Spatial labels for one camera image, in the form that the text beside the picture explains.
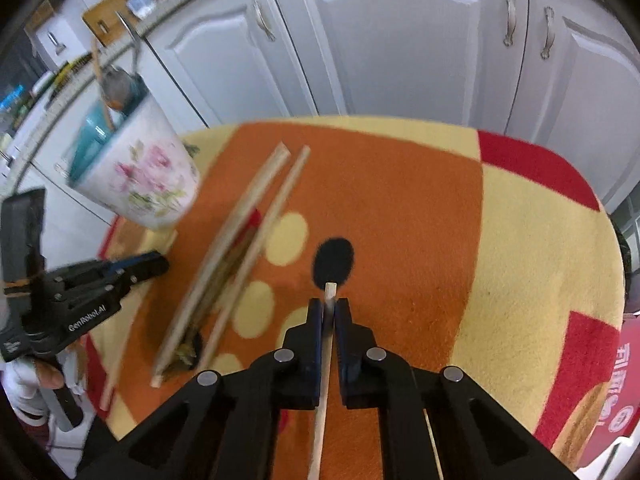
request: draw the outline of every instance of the blue object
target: blue object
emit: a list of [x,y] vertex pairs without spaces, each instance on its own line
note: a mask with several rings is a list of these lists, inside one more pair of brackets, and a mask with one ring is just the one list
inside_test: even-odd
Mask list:
[[107,126],[101,100],[97,100],[89,108],[76,137],[76,152],[67,177],[69,186],[74,187],[93,163],[97,162],[102,150],[116,136],[118,130],[126,124],[127,118],[136,110],[148,93],[146,85],[139,76],[136,78],[132,90],[132,99],[121,112],[117,112],[116,120],[113,121],[115,131],[111,131]]

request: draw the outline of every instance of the kitchen cabinet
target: kitchen cabinet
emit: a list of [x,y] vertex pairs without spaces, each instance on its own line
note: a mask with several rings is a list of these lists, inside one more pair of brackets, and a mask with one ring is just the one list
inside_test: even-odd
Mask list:
[[109,224],[73,200],[30,164],[18,191],[35,187],[47,190],[41,238],[47,269],[95,258]]
[[507,134],[562,155],[609,212],[638,183],[640,56],[601,1],[530,0]]
[[[127,50],[114,61],[114,65],[130,71],[131,62],[132,52]],[[140,53],[138,70],[176,132],[185,134],[204,128],[205,125],[196,111],[146,44],[143,45]],[[97,98],[98,85],[93,81],[69,104],[65,113],[36,152],[33,164],[56,186],[68,193],[73,200],[84,205],[104,221],[111,222],[114,218],[113,212],[85,198],[66,184],[66,170],[68,170],[73,157],[73,143],[76,140],[76,133],[84,121],[87,110]]]
[[527,0],[277,2],[320,114],[504,132],[522,65]]
[[147,39],[208,126],[316,114],[275,0],[195,0]]

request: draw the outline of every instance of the black spot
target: black spot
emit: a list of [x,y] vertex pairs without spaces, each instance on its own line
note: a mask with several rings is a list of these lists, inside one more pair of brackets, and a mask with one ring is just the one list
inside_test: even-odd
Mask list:
[[353,246],[346,238],[329,238],[316,251],[312,267],[314,284],[324,290],[326,283],[341,286],[353,267]]

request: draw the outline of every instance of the silver screw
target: silver screw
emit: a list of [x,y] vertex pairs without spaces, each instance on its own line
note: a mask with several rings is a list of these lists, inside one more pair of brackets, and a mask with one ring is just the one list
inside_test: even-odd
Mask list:
[[212,384],[216,384],[217,380],[218,375],[211,370],[207,370],[198,375],[198,384],[200,386],[211,386]]
[[287,363],[293,359],[293,351],[288,348],[281,348],[280,350],[276,350],[273,357],[279,363]]
[[464,372],[457,366],[447,366],[444,369],[443,375],[446,380],[449,380],[452,383],[460,382],[465,376]]
[[367,350],[367,357],[372,361],[383,361],[386,357],[386,352],[383,348],[373,346]]

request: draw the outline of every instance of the floral pattern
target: floral pattern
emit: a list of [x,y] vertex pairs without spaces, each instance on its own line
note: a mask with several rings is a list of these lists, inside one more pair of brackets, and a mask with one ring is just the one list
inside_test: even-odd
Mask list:
[[145,147],[141,140],[129,147],[130,161],[114,164],[111,188],[126,197],[136,214],[161,218],[180,209],[186,195],[184,177],[175,171],[167,150],[159,144]]

